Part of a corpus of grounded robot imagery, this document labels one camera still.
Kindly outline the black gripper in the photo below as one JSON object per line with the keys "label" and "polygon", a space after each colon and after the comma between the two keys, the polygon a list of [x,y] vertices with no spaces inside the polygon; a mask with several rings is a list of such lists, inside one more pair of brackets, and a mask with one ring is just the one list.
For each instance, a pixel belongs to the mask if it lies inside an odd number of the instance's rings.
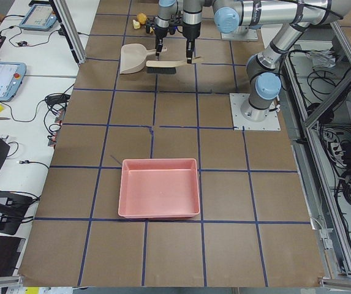
{"label": "black gripper", "polygon": [[194,54],[194,42],[200,36],[200,23],[187,24],[182,23],[182,35],[187,39],[186,42],[186,61],[188,64],[192,64]]}
{"label": "black gripper", "polygon": [[182,17],[171,17],[168,21],[159,21],[158,17],[153,19],[147,19],[145,25],[151,26],[154,29],[154,34],[156,36],[155,39],[155,57],[159,59],[159,53],[162,52],[163,49],[163,38],[167,36],[167,34],[174,35],[176,31],[178,31],[179,27],[182,27],[183,18]]}

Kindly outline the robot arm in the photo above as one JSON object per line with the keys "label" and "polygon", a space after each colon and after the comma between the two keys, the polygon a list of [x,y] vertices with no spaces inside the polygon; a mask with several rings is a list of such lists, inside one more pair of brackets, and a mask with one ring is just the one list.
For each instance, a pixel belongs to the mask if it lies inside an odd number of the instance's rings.
{"label": "robot arm", "polygon": [[186,61],[194,61],[195,40],[200,35],[202,8],[212,7],[214,22],[221,33],[241,25],[280,25],[268,46],[249,58],[246,66],[251,93],[240,107],[248,121],[263,121],[281,87],[280,63],[294,43],[311,25],[322,25],[344,18],[351,1],[184,1],[183,36]]}
{"label": "robot arm", "polygon": [[155,35],[155,56],[159,57],[164,52],[164,38],[170,34],[174,35],[183,22],[183,5],[180,1],[159,1],[157,16],[147,19],[145,23],[146,33],[151,31]]}

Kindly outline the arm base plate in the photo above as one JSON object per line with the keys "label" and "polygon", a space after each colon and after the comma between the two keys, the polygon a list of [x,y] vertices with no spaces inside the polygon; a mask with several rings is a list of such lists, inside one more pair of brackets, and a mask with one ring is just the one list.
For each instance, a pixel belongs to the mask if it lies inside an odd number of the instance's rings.
{"label": "arm base plate", "polygon": [[281,130],[274,101],[266,110],[254,109],[248,93],[230,93],[230,108],[235,130],[275,131]]}
{"label": "arm base plate", "polygon": [[248,26],[239,26],[233,32],[227,34],[221,33],[221,39],[229,41],[257,42],[259,37],[256,29],[251,29]]}

